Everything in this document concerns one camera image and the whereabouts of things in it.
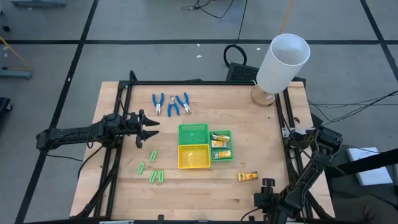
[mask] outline white lamp shade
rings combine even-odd
[[[275,37],[257,73],[257,84],[268,93],[282,92],[310,58],[310,46],[294,34]]]

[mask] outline black metal frame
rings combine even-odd
[[[132,88],[134,85],[254,85],[252,81],[199,81],[199,80],[194,80],[194,81],[137,81],[137,78],[135,77],[134,73],[130,73],[130,80],[128,81],[119,81],[118,85],[118,92],[116,94],[116,99],[115,99],[115,105],[114,105],[114,113],[119,112],[120,108],[120,102],[121,102],[121,97],[123,95],[123,91],[125,88],[127,88],[126,92],[126,99],[124,103],[124,108],[126,111],[123,111],[123,119],[127,118],[127,111],[130,106],[130,99],[132,95]],[[289,182],[293,183],[295,178],[297,178],[297,173],[294,170],[294,167],[292,167],[292,159],[295,159],[297,162],[298,170],[299,172],[302,171],[303,165],[302,165],[302,160],[301,157],[299,156],[299,152],[295,151],[295,157],[291,158],[290,156],[290,149],[287,147],[287,141],[286,138],[282,134],[282,128],[285,127],[284,123],[284,117],[283,117],[283,112],[282,112],[282,107],[280,105],[280,97],[279,94],[276,94],[276,107],[277,107],[277,114],[278,114],[278,119],[279,119],[279,125],[281,129],[281,137],[282,137],[282,142],[284,145],[284,153],[285,153],[285,159],[286,159],[286,164],[288,168],[288,176],[289,176]],[[293,112],[292,112],[292,107],[290,104],[290,98],[289,98],[289,92],[286,89],[284,91],[284,98],[285,98],[285,103],[286,103],[286,109],[287,109],[287,114],[288,114],[288,120],[289,120],[289,126],[291,128],[294,128],[294,117],[293,117]],[[120,137],[118,139],[120,141],[120,146],[116,148],[116,155],[114,158],[114,166],[116,165],[116,173],[113,174],[113,177],[111,179],[110,183],[110,188],[109,188],[109,197],[108,197],[108,202],[106,206],[106,214],[105,216],[100,216],[101,213],[101,204],[102,204],[102,196],[96,203],[95,209],[94,209],[94,217],[93,218],[87,218],[87,217],[79,217],[79,218],[72,218],[69,220],[54,220],[54,221],[49,221],[49,222],[35,222],[35,223],[95,223],[95,222],[100,222],[100,221],[106,221],[106,220],[111,220],[111,214],[112,214],[112,208],[113,208],[113,201],[114,201],[114,195],[116,191],[116,181],[118,178],[118,169],[119,169],[119,162],[121,158],[121,151],[123,148],[123,137]],[[101,172],[101,178],[100,178],[100,183],[99,185],[103,185],[105,183],[105,180],[109,176],[108,169],[109,169],[109,163],[110,163],[110,157],[111,157],[111,151],[113,149],[107,148],[105,152],[105,157],[104,157],[104,163],[103,163],[103,168]],[[312,209],[310,207],[310,204],[308,202],[305,202],[305,211],[306,211],[306,222],[309,220],[313,220],[313,222],[322,222],[322,220],[317,220],[313,219],[312,215]],[[134,223],[156,223],[156,224],[163,224],[163,223],[193,223],[193,222],[200,222],[198,220],[196,221],[190,221],[190,220],[184,220],[184,221],[164,221],[164,216],[159,215],[158,220],[135,220]],[[208,221],[208,223],[238,223],[238,221]]]

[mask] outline small box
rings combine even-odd
[[[231,157],[229,158],[222,158],[222,159],[213,159],[211,157],[211,161],[232,161],[234,159],[234,147],[233,147],[233,140],[232,140],[232,134],[230,130],[225,130],[225,131],[210,131],[209,132],[209,139],[211,139],[211,134],[221,134],[230,137],[228,141],[228,148],[213,148],[210,146],[210,154],[213,154],[214,152],[219,152],[219,151],[225,151],[225,150],[230,150],[231,151]]]

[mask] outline wire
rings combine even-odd
[[[200,0],[197,0],[197,3],[194,4],[193,6],[183,6],[183,7],[181,7],[181,9],[182,9],[182,10],[197,10],[197,9],[199,9],[200,7],[205,7],[205,6],[207,6],[207,5],[210,3],[210,1],[211,1],[211,0],[209,0],[206,4],[204,4],[204,5],[202,5],[202,6],[199,6]]]
[[[338,172],[341,172],[345,177],[347,177],[352,183],[354,183],[355,185],[357,185],[358,187],[362,188],[364,191],[366,191],[369,195],[372,195],[373,197],[388,203],[389,205],[392,205],[394,208],[396,208],[397,205],[394,205],[391,202],[388,202],[387,200],[384,200],[382,198],[380,198],[377,195],[374,195],[373,193],[371,193],[368,189],[364,188],[363,186],[360,186],[354,179],[352,179],[348,174],[346,174],[343,170],[341,170],[339,167],[334,166],[333,164],[331,165],[332,167],[334,167],[336,170],[338,170]]]
[[[250,210],[250,211],[246,212],[246,214],[244,214],[244,215],[242,216],[242,218],[241,218],[241,224],[242,224],[242,222],[243,222],[244,217],[246,217],[246,216],[249,215],[250,213],[255,212],[255,211],[259,210],[259,209],[260,209],[260,208],[255,208],[255,209],[253,209],[253,210]]]
[[[241,48],[240,46],[236,45],[239,41],[239,38],[241,36],[241,31],[242,31],[242,26],[243,26],[243,20],[244,20],[244,15],[246,13],[246,6],[248,5],[248,0],[246,0],[246,2],[244,3],[244,9],[243,9],[243,16],[242,16],[242,21],[241,21],[241,27],[239,28],[239,34],[238,34],[238,38],[235,40],[234,44],[230,44],[228,46],[225,47],[224,49],[224,63],[225,65],[229,68],[229,62],[226,59],[226,53],[230,48],[235,48],[237,49],[241,55],[243,56],[243,65],[245,65],[248,62],[248,56],[246,55],[246,52],[243,50],[243,48]]]
[[[92,153],[84,162],[82,161],[83,163],[81,164],[81,166],[80,166],[80,168],[79,168],[79,171],[78,171],[78,173],[77,173],[77,179],[79,179],[79,177],[80,177],[80,172],[81,172],[83,166],[87,163],[87,161],[88,161],[89,159],[91,159],[93,156],[95,156],[95,154],[97,154],[97,152],[99,152],[103,147],[104,147],[104,146],[101,145],[101,147],[99,147],[94,153]]]
[[[328,109],[335,109],[335,108],[343,108],[345,106],[366,106],[367,104],[362,104],[365,102],[369,102],[372,100],[378,100],[383,98],[384,96],[381,97],[377,97],[377,98],[373,98],[370,100],[364,100],[364,101],[360,101],[357,103],[312,103],[310,100],[308,100],[308,102],[310,103],[310,105],[313,106],[320,106],[320,107],[324,107],[324,108],[328,108]],[[392,105],[398,105],[397,103],[386,103],[386,104],[374,104],[372,106],[392,106]]]
[[[246,6],[248,5],[248,0],[244,3],[244,8],[243,8],[243,15],[242,15],[242,21],[241,21],[241,26],[239,28],[239,34],[238,38],[236,39],[235,43],[233,45],[236,45],[238,43],[239,38],[241,37],[241,31],[242,31],[242,26],[243,26],[243,20],[244,20],[244,15],[246,13]]]
[[[53,144],[51,144],[51,146],[49,146],[46,150],[41,151],[41,150],[39,149],[39,151],[40,151],[40,152],[43,152],[43,153],[49,152],[49,150],[51,150],[51,148],[52,148],[56,143],[58,143],[61,139],[63,139],[64,137],[67,137],[67,136],[69,136],[69,135],[72,135],[72,134],[76,134],[76,132],[64,134],[63,136],[61,136],[61,137],[59,137],[57,140],[55,140],[55,141],[53,142]]]
[[[46,154],[47,156],[50,156],[50,157],[56,157],[56,158],[64,158],[64,159],[73,159],[74,161],[79,161],[79,162],[83,162],[81,159],[76,159],[76,158],[73,158],[73,157],[69,157],[69,156],[53,156],[53,155],[50,155],[50,154]]]
[[[10,70],[20,70],[20,71],[32,71],[32,69],[31,69],[31,67],[30,67],[30,65],[29,65],[29,63],[27,63],[26,61],[25,61],[25,59],[23,58],[23,57],[21,57],[2,37],[0,37],[0,40],[1,40],[1,42],[3,42],[4,43],[4,45],[6,46],[6,47],[8,47],[10,50],[11,50],[11,52],[12,53],[14,53],[14,55],[15,56],[17,56],[18,58],[19,58],[19,60],[21,60],[21,62],[26,66],[26,67],[28,67],[28,69],[25,69],[25,68],[9,68]]]
[[[331,122],[331,119],[329,119],[317,105],[313,104],[310,100],[308,100],[308,102],[310,102],[310,105],[314,106],[319,112],[321,112],[321,114],[322,114],[328,121]]]
[[[128,112],[126,111],[126,109],[124,109],[124,106],[123,106],[123,103],[122,103],[122,99],[119,99],[119,102],[120,102],[120,105],[122,106],[123,112],[126,113],[127,115],[130,115],[130,116],[131,116],[131,113],[128,113]]]
[[[89,148],[89,149],[91,149],[94,146],[94,136],[92,135],[91,132],[93,131],[94,126],[96,126],[96,125],[98,125],[98,123],[92,124],[91,128],[90,128],[90,130],[88,131],[88,134],[87,134],[86,145],[87,145],[87,148]]]
[[[355,148],[355,149],[364,150],[366,152],[380,153],[380,152],[374,152],[374,151],[370,151],[370,150],[367,150],[367,149],[363,149],[363,148],[360,148],[360,147],[350,146],[350,145],[347,145],[347,144],[344,144],[342,146],[348,146],[348,147],[352,147],[352,148]]]
[[[387,98],[387,97],[395,96],[396,93],[398,93],[398,90],[393,91],[392,93],[390,93],[390,94],[388,94],[388,95],[386,95],[386,96],[382,96],[382,97],[379,97],[379,98],[371,99],[371,100],[374,100],[374,101],[372,101],[372,103],[370,103],[370,104],[368,104],[368,105],[361,106],[360,108],[357,108],[357,109],[355,109],[355,110],[353,110],[353,111],[350,111],[349,113],[347,113],[347,114],[345,114],[345,115],[343,115],[343,116],[340,116],[340,117],[338,117],[338,118],[335,118],[335,119],[329,119],[329,118],[322,112],[322,110],[321,110],[317,105],[315,105],[315,104],[312,103],[311,101],[308,101],[308,102],[310,102],[310,105],[315,106],[315,107],[317,108],[317,110],[319,110],[319,111],[321,112],[321,114],[329,121],[329,123],[326,123],[326,124],[323,124],[323,125],[322,125],[322,126],[326,126],[326,125],[328,125],[328,124],[330,124],[330,123],[339,122],[339,121],[342,121],[342,120],[344,120],[344,119],[346,119],[346,118],[349,118],[350,116],[354,116],[354,115],[358,114],[359,112],[365,110],[366,108],[368,108],[368,107],[370,107],[370,106],[372,106],[372,105],[375,105],[376,103],[378,103],[378,102],[384,100],[384,99]],[[363,103],[363,102],[367,102],[367,101],[371,101],[371,100],[365,100],[365,101],[361,101],[361,102],[358,102],[358,103]]]
[[[282,27],[280,28],[279,34],[282,34],[284,29],[285,29],[285,25],[286,25],[287,19],[289,18],[289,15],[290,15],[290,12],[292,10],[292,7],[293,7],[293,0],[290,0],[289,8],[287,8],[285,19],[284,19],[284,21],[282,23]]]
[[[181,9],[183,9],[183,10],[198,10],[198,9],[200,9],[204,13],[208,14],[209,16],[213,16],[214,18],[217,18],[217,19],[222,19],[226,15],[226,13],[229,11],[229,9],[231,8],[232,3],[234,3],[234,0],[231,0],[231,3],[229,4],[228,8],[225,10],[224,14],[222,16],[216,16],[216,15],[213,15],[210,12],[208,12],[208,11],[203,9],[203,7],[207,6],[210,3],[210,1],[211,0],[209,0],[206,4],[200,6],[199,5],[200,0],[197,0],[197,3],[195,5],[193,5],[193,6],[184,6],[184,7],[181,7]]]

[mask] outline floor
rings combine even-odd
[[[93,3],[98,5],[93,8],[92,22],[86,24],[90,9],[96,6]],[[130,70],[139,80],[225,80],[228,69],[222,53],[238,36],[244,1],[235,0],[222,19],[201,10],[180,9],[194,3],[68,0],[63,9],[29,10],[3,1],[0,23],[12,31],[0,31],[0,36],[30,63],[34,77],[0,79],[0,96],[14,103],[0,130],[1,223],[13,223],[18,213],[39,156],[34,136],[51,121],[58,121],[58,128],[89,125],[101,82],[126,80]],[[229,3],[213,1],[207,10],[221,15]],[[288,5],[289,0],[248,2],[241,31],[245,44],[240,44],[248,65],[261,65],[266,43],[278,34]],[[369,22],[363,5],[369,7],[376,25]],[[284,32],[310,43],[310,60],[297,75],[307,79],[309,100],[352,103],[398,89],[393,59],[398,59],[397,8],[396,0],[295,1]],[[2,55],[2,66],[21,64],[9,50],[3,49]],[[242,62],[233,50],[228,58]],[[54,116],[62,88],[68,85],[62,112]],[[398,103],[398,98],[383,102]],[[353,109],[322,108],[330,118]],[[315,108],[311,110],[323,118]],[[397,146],[396,114],[398,106],[372,106],[329,127],[341,133],[347,144],[387,151]],[[82,159],[84,149],[84,144],[66,146],[53,154]],[[47,158],[26,222],[68,218],[80,164]]]

